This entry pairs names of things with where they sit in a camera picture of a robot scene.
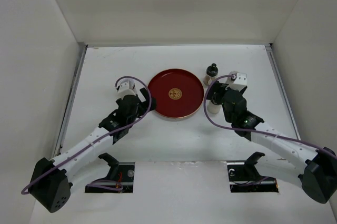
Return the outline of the black cap salt bottle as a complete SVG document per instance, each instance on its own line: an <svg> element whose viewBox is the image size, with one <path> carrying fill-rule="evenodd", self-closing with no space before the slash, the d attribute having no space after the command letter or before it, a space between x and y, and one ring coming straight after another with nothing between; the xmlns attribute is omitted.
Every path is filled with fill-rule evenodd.
<svg viewBox="0 0 337 224"><path fill-rule="evenodd" d="M218 114L220 112L221 108L222 108L222 104L221 105L213 105L211 103L211 99L210 99L209 104L207 106L207 111L209 113L212 113L212 114Z"/></svg>

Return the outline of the black cap pepper bottle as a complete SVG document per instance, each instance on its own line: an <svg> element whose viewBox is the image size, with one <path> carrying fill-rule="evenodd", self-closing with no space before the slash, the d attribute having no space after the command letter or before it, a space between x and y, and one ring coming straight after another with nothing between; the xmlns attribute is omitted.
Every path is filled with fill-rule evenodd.
<svg viewBox="0 0 337 224"><path fill-rule="evenodd" d="M217 75L218 75L218 67L216 65L216 63L212 63L210 66L207 67L206 69L206 73L205 73L205 76L204 76L204 79L203 79L203 83L206 85L206 86L209 86L210 83L216 79Z"/></svg>

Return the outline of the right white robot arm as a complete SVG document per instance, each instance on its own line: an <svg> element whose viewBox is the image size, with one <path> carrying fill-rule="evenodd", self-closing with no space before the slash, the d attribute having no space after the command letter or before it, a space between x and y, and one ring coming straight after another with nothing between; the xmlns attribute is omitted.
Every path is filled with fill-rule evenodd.
<svg viewBox="0 0 337 224"><path fill-rule="evenodd" d="M321 148L279 133L248 111L243 97L245 90L245 87L238 90L233 84L214 81L204 99L222 107L225 120L230 123L229 130L288 162L260 161L265 154L255 152L245 161L245 175L252 180L259 176L282 179L300 187L314 201L327 203L336 192L336 153L327 147Z"/></svg>

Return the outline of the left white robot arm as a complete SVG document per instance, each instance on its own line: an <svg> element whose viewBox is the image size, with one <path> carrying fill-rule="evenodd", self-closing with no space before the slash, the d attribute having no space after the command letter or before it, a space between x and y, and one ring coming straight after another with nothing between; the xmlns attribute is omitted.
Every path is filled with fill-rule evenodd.
<svg viewBox="0 0 337 224"><path fill-rule="evenodd" d="M134 124L156 108L156 99L150 91L142 88L140 92L144 101L132 94L119 98L116 101L118 108L104 118L85 139L65 153L51 160L42 158L35 164L26 191L48 212L57 212L67 203L76 185L75 175L97 158L107 162L100 168L100 175L106 181L116 179L118 161L106 152L107 149L126 136Z"/></svg>

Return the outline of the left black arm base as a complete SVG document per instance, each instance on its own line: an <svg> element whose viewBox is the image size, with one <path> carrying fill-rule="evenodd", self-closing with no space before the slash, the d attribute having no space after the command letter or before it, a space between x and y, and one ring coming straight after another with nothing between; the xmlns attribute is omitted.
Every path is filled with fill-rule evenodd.
<svg viewBox="0 0 337 224"><path fill-rule="evenodd" d="M100 161L108 167L103 177L98 177L91 186L85 187L86 194L127 194L133 193L135 163L119 162L108 153L99 155Z"/></svg>

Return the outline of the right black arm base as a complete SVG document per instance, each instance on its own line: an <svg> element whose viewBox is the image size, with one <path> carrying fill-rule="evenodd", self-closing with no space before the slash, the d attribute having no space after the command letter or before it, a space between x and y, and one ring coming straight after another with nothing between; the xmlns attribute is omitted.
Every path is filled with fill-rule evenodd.
<svg viewBox="0 0 337 224"><path fill-rule="evenodd" d="M255 165L265 154L255 152L246 160L226 163L231 193L279 192L277 180L261 176Z"/></svg>

